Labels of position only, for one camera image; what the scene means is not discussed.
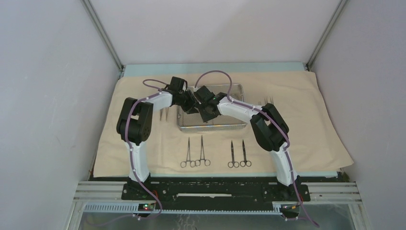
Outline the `metal surgical instrument tray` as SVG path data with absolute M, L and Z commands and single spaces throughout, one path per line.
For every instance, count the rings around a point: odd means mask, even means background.
M 229 85 L 208 85 L 207 88 L 214 94 L 227 93 Z M 233 84 L 230 96 L 245 102 L 243 87 L 241 84 Z M 220 115 L 207 123 L 202 121 L 200 114 L 187 114 L 180 106 L 177 106 L 177 126 L 182 132 L 204 132 L 216 130 L 242 129 L 246 123 L 231 116 Z

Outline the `metal hemostat clamp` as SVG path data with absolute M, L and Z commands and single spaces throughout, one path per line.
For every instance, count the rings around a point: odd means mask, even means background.
M 196 167 L 196 162 L 191 160 L 190 138 L 188 138 L 188 143 L 187 143 L 186 159 L 185 159 L 184 161 L 181 161 L 181 162 L 180 162 L 180 167 L 181 167 L 181 168 L 186 168 L 188 165 L 189 165 L 191 168 Z
M 211 161 L 205 157 L 203 136 L 201 136 L 200 156 L 199 156 L 199 159 L 194 161 L 194 163 L 195 163 L 196 167 L 199 167 L 201 165 L 204 165 L 204 166 L 210 166 L 211 165 Z

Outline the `metal surgical scissors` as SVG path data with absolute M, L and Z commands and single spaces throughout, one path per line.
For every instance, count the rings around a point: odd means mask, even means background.
M 241 167 L 251 167 L 252 162 L 247 159 L 246 145 L 245 145 L 244 140 L 242 140 L 242 152 L 243 152 L 243 160 L 240 162 L 240 166 Z

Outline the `beige cloth wrap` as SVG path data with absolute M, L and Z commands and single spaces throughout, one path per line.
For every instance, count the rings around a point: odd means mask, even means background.
M 316 76 L 308 71 L 233 72 L 182 74 L 189 85 L 241 84 L 245 101 L 263 102 L 272 96 L 274 105 L 289 127 L 289 154 L 293 167 L 300 175 L 333 172 L 353 164 L 353 159 L 339 139 L 318 88 Z M 127 176 L 130 172 L 129 151 L 116 131 L 124 100 L 144 98 L 156 90 L 143 85 L 143 77 L 124 77 L 118 81 L 98 146 L 94 176 Z M 168 120 L 160 121 L 160 112 L 153 115 L 152 131 L 147 140 L 148 168 L 153 176 L 274 176 L 276 166 L 271 155 L 256 142 L 251 126 L 243 129 L 204 132 L 182 132 L 176 124 L 177 108 L 172 107 Z M 201 136 L 205 157 L 210 166 L 180 167 L 186 159 L 190 138 L 191 160 L 199 159 Z M 242 140 L 251 167 L 229 168 L 231 141 L 235 160 L 243 160 Z

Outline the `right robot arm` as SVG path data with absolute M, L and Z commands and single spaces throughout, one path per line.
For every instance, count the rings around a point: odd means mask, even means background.
M 223 92 L 214 94 L 205 86 L 195 89 L 193 94 L 205 123 L 225 115 L 251 125 L 256 142 L 271 154 L 276 165 L 277 180 L 281 183 L 279 196 L 284 200 L 293 199 L 298 193 L 295 185 L 298 174 L 288 151 L 289 128 L 276 107 L 271 103 L 264 106 L 245 103 Z

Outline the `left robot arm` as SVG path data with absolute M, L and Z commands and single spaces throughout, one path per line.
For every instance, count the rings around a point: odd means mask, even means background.
M 186 80 L 172 77 L 170 84 L 158 88 L 157 93 L 141 99 L 128 97 L 124 101 L 116 131 L 127 145 L 130 159 L 129 178 L 137 181 L 133 194 L 139 199 L 147 199 L 151 195 L 151 186 L 144 181 L 150 176 L 146 141 L 152 131 L 153 113 L 174 105 L 180 106 L 187 114 L 198 113 L 198 102 L 187 88 Z

